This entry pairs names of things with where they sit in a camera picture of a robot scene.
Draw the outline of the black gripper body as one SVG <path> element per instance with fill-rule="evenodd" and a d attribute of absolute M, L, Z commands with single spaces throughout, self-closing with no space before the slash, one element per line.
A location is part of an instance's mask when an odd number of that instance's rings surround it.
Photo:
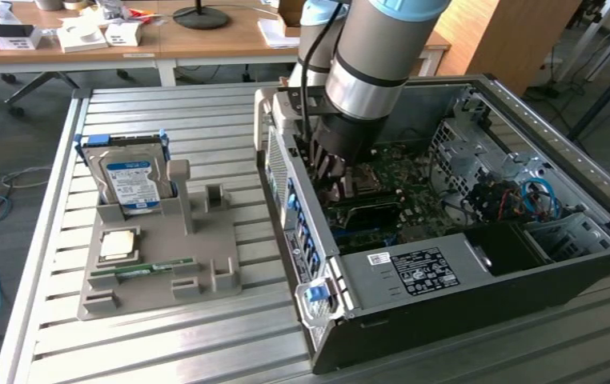
<path fill-rule="evenodd" d="M 345 114 L 324 114 L 313 131 L 313 141 L 325 154 L 355 164 L 376 142 L 387 120 L 388 117 L 363 120 Z"/>

